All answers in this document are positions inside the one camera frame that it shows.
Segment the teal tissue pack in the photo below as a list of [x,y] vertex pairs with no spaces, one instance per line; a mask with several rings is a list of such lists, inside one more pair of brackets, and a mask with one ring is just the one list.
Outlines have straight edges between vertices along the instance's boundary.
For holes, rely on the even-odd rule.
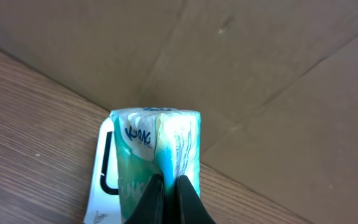
[[150,178],[160,174],[173,196],[175,179],[200,189],[201,114],[174,108],[126,108],[110,114],[114,123],[119,199],[124,221],[133,214]]

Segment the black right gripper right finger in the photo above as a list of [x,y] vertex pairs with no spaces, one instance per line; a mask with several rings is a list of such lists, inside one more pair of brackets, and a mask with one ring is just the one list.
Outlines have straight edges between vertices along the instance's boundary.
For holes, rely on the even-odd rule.
[[185,175],[175,181],[174,221],[177,224],[216,224]]

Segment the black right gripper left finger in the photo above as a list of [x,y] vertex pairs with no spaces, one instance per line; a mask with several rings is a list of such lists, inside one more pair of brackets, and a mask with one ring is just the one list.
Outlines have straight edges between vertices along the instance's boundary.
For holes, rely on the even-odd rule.
[[125,224],[162,224],[164,183],[160,174],[154,174],[132,215]]

